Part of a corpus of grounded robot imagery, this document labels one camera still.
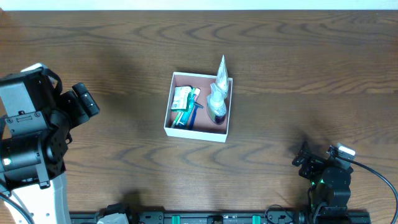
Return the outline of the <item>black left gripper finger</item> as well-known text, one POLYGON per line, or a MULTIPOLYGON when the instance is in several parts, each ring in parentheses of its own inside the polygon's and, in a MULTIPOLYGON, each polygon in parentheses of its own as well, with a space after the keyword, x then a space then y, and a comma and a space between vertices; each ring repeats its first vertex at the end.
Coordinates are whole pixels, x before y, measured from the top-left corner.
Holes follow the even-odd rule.
POLYGON ((72 124, 83 124, 89 120, 80 100, 73 91, 63 94, 63 110, 69 115, 72 124))
POLYGON ((85 113, 89 117, 96 116, 100 112, 99 106, 96 104, 92 95, 88 91, 87 87, 84 83, 77 83, 72 86, 73 91, 76 93, 77 97, 81 101, 81 105, 85 111, 85 113))

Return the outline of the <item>white and green soap packet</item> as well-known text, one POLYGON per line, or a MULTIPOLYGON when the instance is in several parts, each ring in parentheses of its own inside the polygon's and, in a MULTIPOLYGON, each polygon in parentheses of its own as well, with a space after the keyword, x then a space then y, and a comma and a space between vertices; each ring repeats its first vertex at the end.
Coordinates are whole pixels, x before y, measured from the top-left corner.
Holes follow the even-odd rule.
POLYGON ((188 111, 192 97, 191 86, 177 86, 174 90, 174 97, 170 109, 172 111, 188 111))

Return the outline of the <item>small teal toothpaste tube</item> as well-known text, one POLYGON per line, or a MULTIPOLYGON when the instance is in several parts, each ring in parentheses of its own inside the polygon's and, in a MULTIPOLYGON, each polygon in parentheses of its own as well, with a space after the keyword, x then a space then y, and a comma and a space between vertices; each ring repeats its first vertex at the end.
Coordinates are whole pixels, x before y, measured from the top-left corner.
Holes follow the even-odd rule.
POLYGON ((177 126, 179 128, 185 128, 187 126, 189 117, 193 111, 194 108, 194 104, 200 94, 201 90, 199 88, 193 88, 193 90, 191 91, 191 93, 188 96, 188 110, 183 112, 178 121, 177 121, 177 126))

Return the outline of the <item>clear pump bottle blue liquid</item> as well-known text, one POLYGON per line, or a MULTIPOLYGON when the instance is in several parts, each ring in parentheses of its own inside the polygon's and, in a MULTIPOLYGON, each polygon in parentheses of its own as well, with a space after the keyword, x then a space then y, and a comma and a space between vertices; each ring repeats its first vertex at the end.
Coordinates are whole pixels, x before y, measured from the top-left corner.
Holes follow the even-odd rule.
POLYGON ((206 97, 209 118, 217 125, 221 125, 226 117, 226 105, 223 92, 215 83, 210 85, 211 93, 206 97))

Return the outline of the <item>green and white toothbrush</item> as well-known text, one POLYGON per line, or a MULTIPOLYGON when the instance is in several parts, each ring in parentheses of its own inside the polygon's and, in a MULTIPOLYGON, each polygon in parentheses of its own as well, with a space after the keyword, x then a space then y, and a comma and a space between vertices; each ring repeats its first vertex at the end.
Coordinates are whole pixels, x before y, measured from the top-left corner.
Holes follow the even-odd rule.
POLYGON ((184 111, 180 111, 180 112, 174 111, 174 112, 177 113, 177 116, 176 116, 176 118, 174 119, 174 121, 173 121, 173 123, 172 123, 172 125, 171 125, 171 128, 175 128, 175 127, 177 126, 177 121, 178 121, 180 115, 181 115, 184 111))

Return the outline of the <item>blue disposable razor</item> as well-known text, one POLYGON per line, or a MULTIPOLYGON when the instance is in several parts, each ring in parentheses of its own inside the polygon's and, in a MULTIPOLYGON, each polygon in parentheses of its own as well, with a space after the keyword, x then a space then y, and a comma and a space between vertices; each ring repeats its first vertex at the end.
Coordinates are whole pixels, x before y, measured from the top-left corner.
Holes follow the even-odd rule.
POLYGON ((191 117, 191 120, 190 120, 190 124, 188 126, 188 130, 192 130, 193 129, 198 109, 203 109, 203 106, 201 104, 194 103, 194 109, 193 109, 193 112, 192 112, 192 117, 191 117))

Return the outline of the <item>white bamboo print tube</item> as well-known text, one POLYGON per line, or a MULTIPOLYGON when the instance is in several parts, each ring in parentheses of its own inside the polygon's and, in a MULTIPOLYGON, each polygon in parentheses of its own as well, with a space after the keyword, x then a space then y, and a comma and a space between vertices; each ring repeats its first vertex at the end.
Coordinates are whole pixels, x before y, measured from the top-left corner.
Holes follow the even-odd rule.
POLYGON ((220 92, 223 95, 223 98, 226 99, 228 96, 228 91, 229 91, 229 82, 228 82, 228 71, 226 68, 226 62, 225 62, 225 57, 224 55, 221 58, 221 62, 218 68, 218 73, 216 76, 216 86, 220 90, 220 92))

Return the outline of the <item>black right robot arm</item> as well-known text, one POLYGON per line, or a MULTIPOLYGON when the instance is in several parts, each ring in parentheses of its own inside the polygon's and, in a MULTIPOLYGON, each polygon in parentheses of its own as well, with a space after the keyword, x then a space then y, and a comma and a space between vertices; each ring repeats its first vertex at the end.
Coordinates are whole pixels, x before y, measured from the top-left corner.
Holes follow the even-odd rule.
POLYGON ((299 167, 299 176, 311 183, 309 191, 310 212, 319 215, 342 215, 351 196, 349 185, 353 168, 347 159, 355 158, 355 151, 337 144, 327 150, 329 158, 322 158, 311 152, 304 141, 292 164, 299 167))

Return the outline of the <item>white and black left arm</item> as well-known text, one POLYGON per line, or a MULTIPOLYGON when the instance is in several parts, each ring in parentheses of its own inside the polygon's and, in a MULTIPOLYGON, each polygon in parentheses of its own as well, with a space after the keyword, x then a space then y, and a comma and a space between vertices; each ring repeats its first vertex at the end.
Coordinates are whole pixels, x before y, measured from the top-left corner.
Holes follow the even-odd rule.
POLYGON ((63 160, 70 131, 100 108, 83 83, 63 91, 42 63, 1 78, 1 199, 16 223, 71 223, 63 160))

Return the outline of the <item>white box with pink interior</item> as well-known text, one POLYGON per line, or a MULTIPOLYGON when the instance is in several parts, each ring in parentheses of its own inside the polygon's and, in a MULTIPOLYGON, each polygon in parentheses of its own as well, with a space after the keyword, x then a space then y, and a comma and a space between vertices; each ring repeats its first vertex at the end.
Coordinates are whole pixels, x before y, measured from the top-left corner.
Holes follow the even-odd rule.
POLYGON ((212 122, 208 116, 206 108, 206 97, 211 93, 210 85, 215 82, 215 80, 216 77, 214 75, 183 72, 173 73, 164 121, 164 129, 168 136, 214 142, 226 141, 229 129, 229 119, 231 117, 230 111, 232 104, 233 79, 228 79, 229 93, 228 97, 225 99, 227 112, 222 124, 215 124, 212 122), (198 103, 201 104, 203 108, 197 109, 197 115, 192 129, 172 127, 172 123, 175 120, 177 113, 171 110, 171 105, 174 98, 175 87, 177 86, 192 86, 201 90, 198 97, 198 103))

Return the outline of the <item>black rail with green clips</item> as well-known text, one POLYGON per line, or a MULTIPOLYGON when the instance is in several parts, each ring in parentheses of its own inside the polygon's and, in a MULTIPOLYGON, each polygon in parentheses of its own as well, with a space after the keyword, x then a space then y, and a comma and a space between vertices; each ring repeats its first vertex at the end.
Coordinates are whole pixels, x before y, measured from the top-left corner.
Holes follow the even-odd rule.
POLYGON ((349 223, 370 224, 368 212, 348 212, 332 217, 319 213, 312 218, 304 211, 271 206, 264 212, 163 212, 134 211, 121 203, 98 212, 70 212, 72 223, 135 223, 135 224, 286 224, 286 223, 349 223))

